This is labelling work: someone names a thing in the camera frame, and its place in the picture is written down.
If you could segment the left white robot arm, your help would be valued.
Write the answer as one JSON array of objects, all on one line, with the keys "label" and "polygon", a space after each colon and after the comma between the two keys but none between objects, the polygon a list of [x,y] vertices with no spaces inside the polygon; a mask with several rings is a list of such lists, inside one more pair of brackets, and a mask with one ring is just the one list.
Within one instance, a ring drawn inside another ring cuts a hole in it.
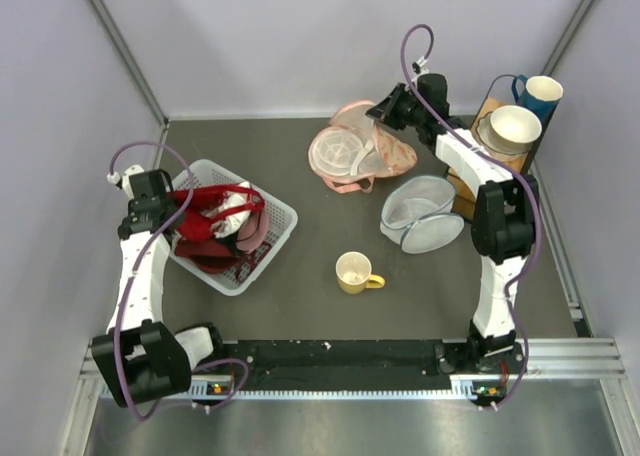
[{"label": "left white robot arm", "polygon": [[114,313],[106,333],[92,339],[91,356],[116,404],[131,409],[187,391],[196,367],[220,370],[227,350],[211,323],[174,334],[163,322],[164,272],[178,221],[158,230],[179,209],[166,171],[133,165],[109,179],[128,198],[117,229],[122,270]]}]

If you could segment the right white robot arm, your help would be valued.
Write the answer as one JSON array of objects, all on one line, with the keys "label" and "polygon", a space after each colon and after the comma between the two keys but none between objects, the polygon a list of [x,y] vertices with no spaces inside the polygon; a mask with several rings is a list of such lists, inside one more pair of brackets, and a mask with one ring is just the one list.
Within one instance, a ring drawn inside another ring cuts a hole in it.
[{"label": "right white robot arm", "polygon": [[515,312],[519,280],[538,257],[541,242],[536,179],[492,158],[464,123],[449,114],[446,78],[437,73],[399,83],[366,114],[393,130],[411,127],[434,156],[454,170],[475,197],[471,224],[482,263],[480,296],[464,348],[439,344],[436,358],[445,374],[474,368],[492,370],[503,357],[527,345]]}]

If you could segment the peach floral laundry bag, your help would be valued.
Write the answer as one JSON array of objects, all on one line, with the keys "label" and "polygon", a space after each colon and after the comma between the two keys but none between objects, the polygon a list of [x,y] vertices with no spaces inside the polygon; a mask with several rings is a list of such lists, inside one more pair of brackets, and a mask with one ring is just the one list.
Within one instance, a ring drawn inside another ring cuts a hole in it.
[{"label": "peach floral laundry bag", "polygon": [[369,193],[377,179],[400,176],[417,163],[412,146],[367,115],[373,107],[368,100],[342,107],[310,144],[311,170],[339,194]]}]

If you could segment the bright red bra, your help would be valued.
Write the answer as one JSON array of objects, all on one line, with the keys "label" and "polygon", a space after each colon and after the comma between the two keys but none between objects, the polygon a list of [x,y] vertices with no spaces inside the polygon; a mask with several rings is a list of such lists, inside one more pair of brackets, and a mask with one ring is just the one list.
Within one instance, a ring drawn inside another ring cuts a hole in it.
[{"label": "bright red bra", "polygon": [[[250,196],[249,202],[236,209],[221,212],[215,219],[209,218],[209,212],[222,202],[226,191],[246,193]],[[260,212],[264,207],[264,198],[248,182],[199,187],[193,190],[192,198],[184,211],[184,219],[178,224],[177,233],[189,242],[206,241],[215,238],[211,231],[213,222],[237,211],[250,210],[252,214]]]}]

